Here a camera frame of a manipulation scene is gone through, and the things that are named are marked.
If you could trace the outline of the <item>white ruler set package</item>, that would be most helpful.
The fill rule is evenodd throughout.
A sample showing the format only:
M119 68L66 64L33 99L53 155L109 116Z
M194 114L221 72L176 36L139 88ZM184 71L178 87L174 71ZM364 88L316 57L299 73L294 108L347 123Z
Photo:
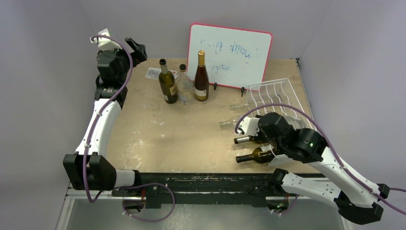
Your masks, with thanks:
M177 71L169 70L169 72L171 72L174 75L175 79L178 78ZM149 67L148 70L147 70L147 73L145 75L145 78L157 80L160 73L161 73L161 69Z

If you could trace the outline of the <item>clear glass bottle black cap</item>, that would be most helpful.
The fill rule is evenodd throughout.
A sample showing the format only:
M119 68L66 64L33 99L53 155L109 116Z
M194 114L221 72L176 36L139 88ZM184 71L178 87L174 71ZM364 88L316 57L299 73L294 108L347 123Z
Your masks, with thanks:
M194 101L194 82L188 76L186 65L180 64L179 76L177 79L178 100L183 105L191 104Z

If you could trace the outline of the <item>brown wine bottle gold cap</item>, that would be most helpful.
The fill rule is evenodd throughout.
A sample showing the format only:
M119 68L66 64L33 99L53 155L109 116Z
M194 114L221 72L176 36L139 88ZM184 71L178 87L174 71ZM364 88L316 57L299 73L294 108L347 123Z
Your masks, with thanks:
M198 52L198 65L194 79L194 94L198 101L206 101L209 95L209 80L205 66L205 52Z

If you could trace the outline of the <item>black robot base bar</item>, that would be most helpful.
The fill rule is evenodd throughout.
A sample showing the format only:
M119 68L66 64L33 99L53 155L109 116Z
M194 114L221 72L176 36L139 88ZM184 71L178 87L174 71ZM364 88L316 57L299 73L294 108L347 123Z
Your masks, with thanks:
M294 194L286 194L271 184L270 173L155 173L142 172L138 185L145 188L119 188L113 196L143 198L147 208L163 204L250 205L277 211L286 210Z

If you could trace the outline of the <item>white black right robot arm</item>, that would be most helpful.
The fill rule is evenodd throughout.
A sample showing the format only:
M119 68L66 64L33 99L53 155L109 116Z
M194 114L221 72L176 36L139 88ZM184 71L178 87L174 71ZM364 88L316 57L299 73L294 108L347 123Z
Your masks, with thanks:
M383 207L378 202L388 197L389 187L373 183L346 166L341 157L335 157L320 133L310 128L294 129L275 112L259 116L258 128L266 140L275 141L282 154L326 177L325 181L315 181L277 168L269 181L273 194L293 193L326 203L358 225L381 220Z

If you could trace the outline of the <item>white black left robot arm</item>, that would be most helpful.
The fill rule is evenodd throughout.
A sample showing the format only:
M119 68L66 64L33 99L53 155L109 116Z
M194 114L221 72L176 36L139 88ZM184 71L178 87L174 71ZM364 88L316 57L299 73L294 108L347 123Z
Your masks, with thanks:
M146 47L131 37L125 42L132 52L106 36L93 41L99 47L93 114L75 152L64 156L63 166L75 190L110 191L124 187L129 195L137 196L143 189L139 171L118 170L106 156L113 126L128 92L128 76L134 67L147 60Z

